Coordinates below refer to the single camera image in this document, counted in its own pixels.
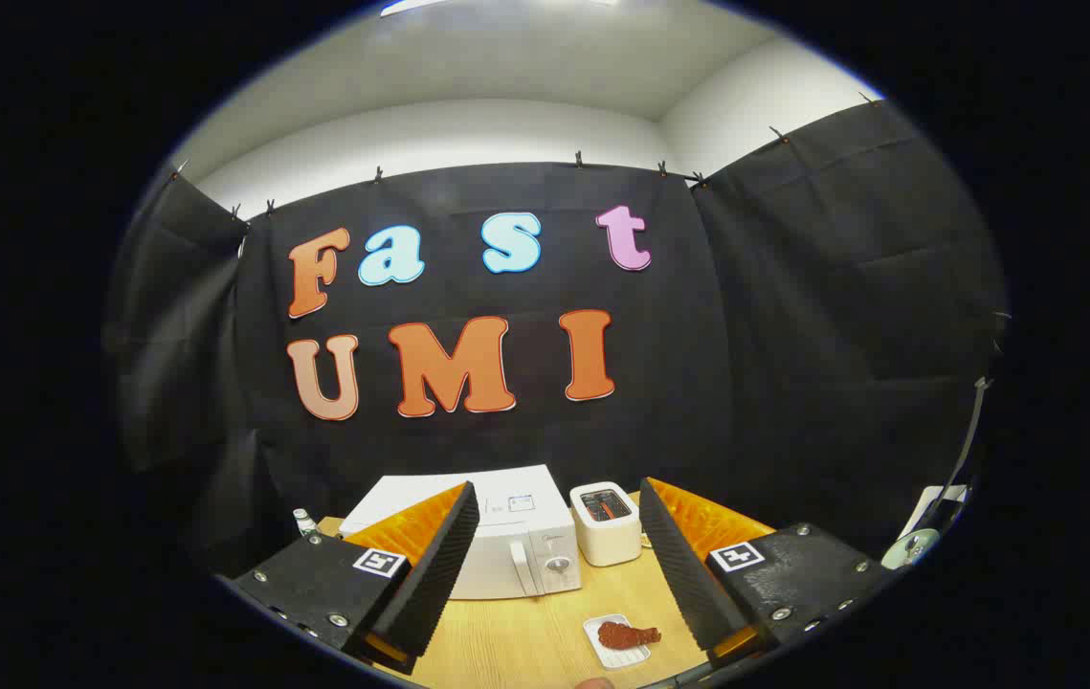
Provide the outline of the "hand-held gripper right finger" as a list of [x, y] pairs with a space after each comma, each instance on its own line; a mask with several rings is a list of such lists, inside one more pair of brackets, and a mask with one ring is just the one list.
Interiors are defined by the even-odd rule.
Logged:
[[686, 628], [715, 668], [799, 644], [893, 580], [828, 529], [775, 529], [657, 478], [641, 480], [639, 511]]

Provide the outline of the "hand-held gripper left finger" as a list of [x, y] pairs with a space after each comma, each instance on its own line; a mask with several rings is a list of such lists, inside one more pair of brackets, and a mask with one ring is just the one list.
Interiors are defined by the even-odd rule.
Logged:
[[426, 654], [479, 529], [462, 481], [346, 537], [299, 537], [231, 580], [239, 599], [336, 653], [391, 670]]

